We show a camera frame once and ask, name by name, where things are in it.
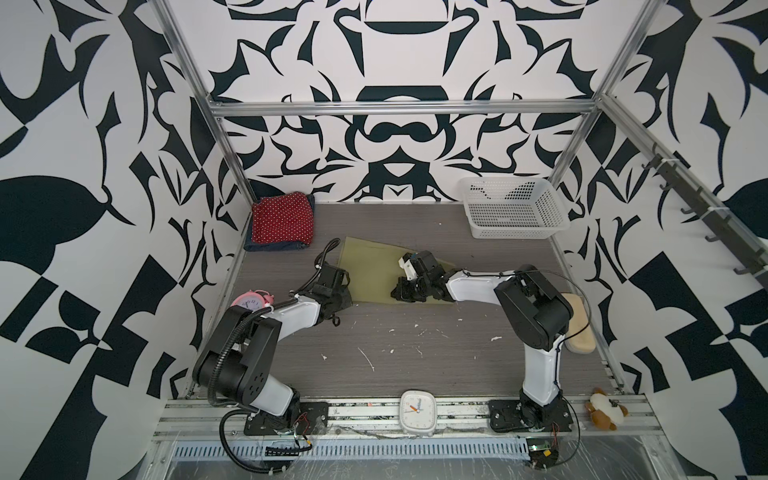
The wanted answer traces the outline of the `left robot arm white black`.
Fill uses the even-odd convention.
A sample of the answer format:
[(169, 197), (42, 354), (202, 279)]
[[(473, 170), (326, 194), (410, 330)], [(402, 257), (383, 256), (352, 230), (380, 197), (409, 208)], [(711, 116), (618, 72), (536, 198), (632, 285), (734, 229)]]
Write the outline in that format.
[(229, 307), (219, 320), (192, 371), (213, 407), (263, 414), (286, 429), (300, 416), (300, 394), (271, 374), (278, 343), (323, 322), (341, 323), (339, 313), (353, 304), (349, 273), (327, 262), (341, 244), (334, 238), (314, 260), (315, 272), (287, 301), (257, 310)]

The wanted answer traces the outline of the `olive green skirt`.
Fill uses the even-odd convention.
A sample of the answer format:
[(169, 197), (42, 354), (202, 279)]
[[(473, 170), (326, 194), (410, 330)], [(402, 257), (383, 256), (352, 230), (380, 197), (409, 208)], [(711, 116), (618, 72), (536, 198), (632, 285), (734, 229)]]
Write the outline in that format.
[(406, 305), (391, 296), (398, 279), (405, 277), (399, 261), (415, 251), (395, 245), (346, 237), (337, 266), (346, 270), (354, 303)]

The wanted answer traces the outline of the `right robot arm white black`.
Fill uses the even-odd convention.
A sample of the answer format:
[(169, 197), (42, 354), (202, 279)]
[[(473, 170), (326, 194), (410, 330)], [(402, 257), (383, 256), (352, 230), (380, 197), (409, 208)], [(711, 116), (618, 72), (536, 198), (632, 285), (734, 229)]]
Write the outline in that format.
[(446, 270), (429, 251), (398, 260), (403, 275), (391, 297), (400, 302), (479, 302), (502, 309), (524, 345), (525, 373), (516, 405), (491, 414), (496, 431), (542, 430), (553, 425), (568, 431), (570, 404), (559, 381), (560, 356), (569, 338), (574, 309), (533, 265), (496, 273)]

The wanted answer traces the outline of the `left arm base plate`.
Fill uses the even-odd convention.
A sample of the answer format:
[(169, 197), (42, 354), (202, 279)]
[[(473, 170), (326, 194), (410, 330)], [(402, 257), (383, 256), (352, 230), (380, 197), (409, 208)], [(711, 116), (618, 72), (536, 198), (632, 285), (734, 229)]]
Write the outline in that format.
[(260, 411), (248, 415), (244, 434), (246, 436), (267, 436), (281, 433), (310, 435), (322, 433), (329, 417), (328, 402), (293, 402), (282, 416)]

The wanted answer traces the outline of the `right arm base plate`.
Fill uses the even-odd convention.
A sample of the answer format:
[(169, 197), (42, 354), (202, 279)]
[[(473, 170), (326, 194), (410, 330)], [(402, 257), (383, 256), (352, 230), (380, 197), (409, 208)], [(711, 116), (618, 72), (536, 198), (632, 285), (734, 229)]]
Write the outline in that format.
[(542, 432), (554, 427), (570, 432), (574, 423), (569, 404), (561, 394), (544, 406), (526, 395), (512, 400), (490, 400), (487, 405), (490, 428), (496, 433)]

